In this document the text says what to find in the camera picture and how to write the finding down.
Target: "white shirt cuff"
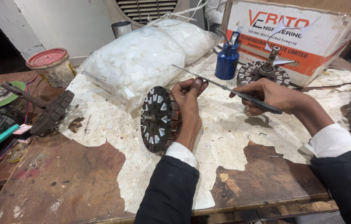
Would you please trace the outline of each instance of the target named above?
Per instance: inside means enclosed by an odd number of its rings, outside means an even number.
[[[196,168],[197,161],[192,152],[178,142],[173,142],[167,149],[166,155],[177,158]]]
[[[337,157],[351,151],[351,134],[338,124],[331,124],[316,133],[305,145],[318,157]]]

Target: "scissor handle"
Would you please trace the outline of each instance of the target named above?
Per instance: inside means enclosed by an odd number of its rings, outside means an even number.
[[[282,110],[280,110],[280,109],[278,109],[276,107],[273,107],[273,106],[271,106],[271,105],[269,105],[267,103],[264,103],[263,101],[255,98],[255,97],[253,97],[251,95],[249,95],[249,97],[250,97],[250,102],[253,105],[257,106],[258,108],[267,110],[267,111],[269,111],[269,112],[271,112],[273,114],[282,114]]]

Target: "person's left hand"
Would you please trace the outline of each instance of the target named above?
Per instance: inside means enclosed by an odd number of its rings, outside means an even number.
[[[178,127],[174,141],[184,145],[190,151],[193,150],[196,137],[202,127],[197,98],[207,86],[207,81],[203,82],[203,79],[197,78],[178,82],[172,88],[178,103]]]

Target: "scissors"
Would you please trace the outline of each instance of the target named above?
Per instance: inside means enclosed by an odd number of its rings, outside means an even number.
[[[192,72],[190,72],[190,71],[188,71],[188,70],[182,69],[182,68],[178,67],[177,65],[174,65],[174,64],[172,64],[172,65],[173,65],[174,67],[178,68],[178,69],[181,69],[181,70],[183,70],[183,71],[188,72],[189,74],[193,74],[193,75],[195,75],[195,76],[197,76],[197,77],[199,77],[199,78],[202,78],[203,80],[206,80],[206,81],[208,81],[209,83],[212,83],[212,84],[214,84],[214,85],[216,85],[216,86],[219,86],[219,87],[221,87],[221,88],[224,89],[224,90],[228,90],[228,91],[230,91],[231,93],[236,94],[238,97],[240,97],[240,98],[242,98],[242,99],[244,99],[244,100],[250,101],[253,105],[255,105],[255,106],[258,107],[258,108],[267,110],[267,111],[269,111],[269,112],[271,112],[271,113],[273,113],[273,114],[282,114],[282,110],[280,110],[280,109],[278,109],[278,108],[276,108],[276,107],[273,107],[273,106],[271,106],[271,105],[268,105],[268,104],[264,103],[263,101],[261,101],[261,100],[255,98],[255,97],[253,97],[252,95],[249,95],[249,94],[247,94],[247,93],[239,93],[239,92],[236,92],[235,90],[232,90],[232,89],[230,89],[230,88],[228,88],[228,87],[226,87],[226,86],[223,86],[223,85],[221,85],[221,84],[218,84],[218,83],[216,83],[216,82],[213,82],[213,81],[210,80],[210,79],[204,78],[204,77],[202,77],[202,76],[200,76],[200,75],[198,75],[198,74],[195,74],[195,73],[192,73]]]

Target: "plastic container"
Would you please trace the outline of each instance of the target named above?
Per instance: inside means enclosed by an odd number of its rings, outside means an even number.
[[[28,58],[26,65],[54,88],[68,86],[76,76],[69,61],[69,54],[63,48],[48,49],[34,54]]]

